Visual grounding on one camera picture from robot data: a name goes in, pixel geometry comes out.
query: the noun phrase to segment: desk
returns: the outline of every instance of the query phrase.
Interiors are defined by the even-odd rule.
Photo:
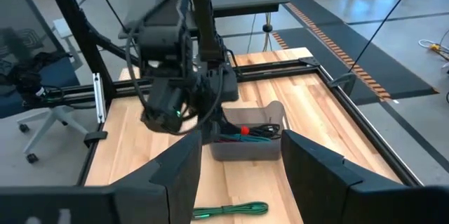
[[[290,0],[212,0],[213,12],[215,18],[256,14],[256,13],[268,13],[276,12],[279,9],[279,4],[288,3]],[[123,20],[123,24],[127,28],[131,28],[133,23],[141,18],[153,5],[143,4],[140,0],[135,1],[128,10],[128,14]],[[189,28],[192,36],[197,35],[197,28],[192,16],[192,13],[188,13],[186,16],[187,27]],[[119,33],[119,39],[126,39],[127,32],[121,30]]]
[[[306,48],[237,56],[240,65],[311,57]],[[121,79],[127,79],[124,70]],[[225,107],[263,107],[273,100],[284,104],[292,130],[343,154],[347,159],[399,181],[356,123],[316,74],[239,84],[240,99]],[[140,122],[136,97],[112,101],[85,185],[107,185],[136,170],[179,139],[149,131]],[[302,223],[283,168],[275,162],[217,162],[203,146],[196,206],[222,206],[249,201],[269,204],[263,216],[219,216],[202,223]]]

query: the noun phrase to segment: concrete floor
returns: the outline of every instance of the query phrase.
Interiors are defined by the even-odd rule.
[[[131,0],[110,0],[112,6],[123,19]],[[315,0],[324,8],[351,25],[367,39],[373,34],[380,21],[385,17],[397,0]],[[61,18],[54,0],[34,0],[50,26],[52,21]],[[117,39],[120,24],[107,7],[105,0],[78,0],[87,18],[98,31],[117,45],[123,40]],[[444,95],[449,91],[449,76],[440,71],[444,63],[438,56],[418,46],[419,39],[439,41],[449,29],[448,0],[403,0],[391,15],[394,20],[386,22],[374,43],[402,65],[437,88],[442,94],[419,98],[408,98],[390,102],[399,113],[425,140],[444,157],[449,157],[449,143],[445,132],[445,119],[449,117],[449,104]],[[258,15],[255,31],[262,29],[263,15]],[[220,34],[245,34],[251,31],[253,15],[217,19]],[[283,7],[278,13],[272,13],[274,30],[301,28],[301,24]],[[249,36],[230,37],[224,42],[235,54],[246,53]],[[261,51],[263,35],[253,35],[250,52]],[[273,50],[280,49],[272,39]],[[125,62],[109,52],[101,52],[113,79],[125,67]],[[77,70],[82,84],[91,84],[91,71],[83,66]],[[447,184],[449,173],[420,145],[415,137],[404,130],[379,104],[360,106],[361,111],[377,130],[394,147],[398,155],[425,184]],[[0,185],[73,185],[76,182],[81,165],[86,156],[82,136],[71,129],[56,124],[46,139],[35,148],[41,161],[29,165],[21,154],[29,134],[15,130],[15,120],[24,114],[2,119],[0,130]],[[74,117],[88,129],[95,128],[95,112],[76,111]],[[39,122],[30,124],[36,128]]]

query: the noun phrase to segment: red object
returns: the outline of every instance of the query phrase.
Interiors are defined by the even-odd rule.
[[[250,133],[250,129],[247,126],[242,126],[240,130],[240,134],[242,136],[246,136]]]

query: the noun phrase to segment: gray plastic bin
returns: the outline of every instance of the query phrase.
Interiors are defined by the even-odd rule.
[[[288,126],[286,111],[282,103],[273,101],[263,108],[223,109],[229,122],[237,126],[259,126],[279,124],[279,134]],[[264,143],[211,143],[210,151],[217,161],[262,161],[281,158],[281,140]]]

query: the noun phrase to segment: chair wheel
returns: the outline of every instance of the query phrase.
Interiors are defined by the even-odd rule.
[[[20,130],[20,132],[22,132],[22,133],[26,133],[26,132],[29,131],[29,127],[28,127],[28,125],[26,125],[26,124],[20,124],[20,125],[19,125],[19,130]]]
[[[39,161],[39,158],[35,154],[27,154],[27,161],[29,164],[33,164],[37,161]]]

